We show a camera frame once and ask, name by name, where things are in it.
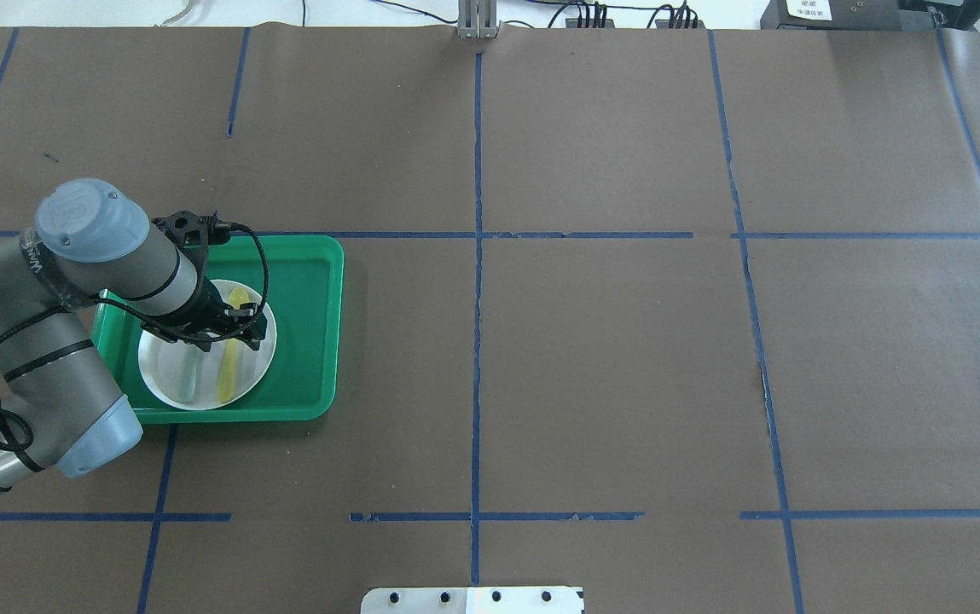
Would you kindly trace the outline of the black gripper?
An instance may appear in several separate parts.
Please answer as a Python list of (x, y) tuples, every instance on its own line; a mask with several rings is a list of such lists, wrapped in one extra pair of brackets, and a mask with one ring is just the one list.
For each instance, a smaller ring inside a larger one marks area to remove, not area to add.
[(201, 277), (197, 290), (184, 306), (151, 319), (157, 326), (143, 323), (143, 330), (169, 343), (182, 341), (185, 337), (221, 337), (237, 339), (249, 350), (260, 350), (266, 339), (263, 308), (259, 304), (248, 304), (248, 299), (229, 304), (208, 277)]

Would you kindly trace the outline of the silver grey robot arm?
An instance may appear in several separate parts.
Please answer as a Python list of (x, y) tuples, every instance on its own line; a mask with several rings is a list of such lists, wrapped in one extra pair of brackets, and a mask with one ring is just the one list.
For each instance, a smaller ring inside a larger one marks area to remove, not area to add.
[(29, 229), (0, 242), (0, 496), (48, 469), (83, 477), (142, 439), (80, 311), (114, 307), (173, 345), (259, 349), (270, 276), (244, 304), (206, 276), (210, 247), (235, 232), (258, 241), (217, 215), (148, 217), (107, 180), (86, 177), (58, 186)]

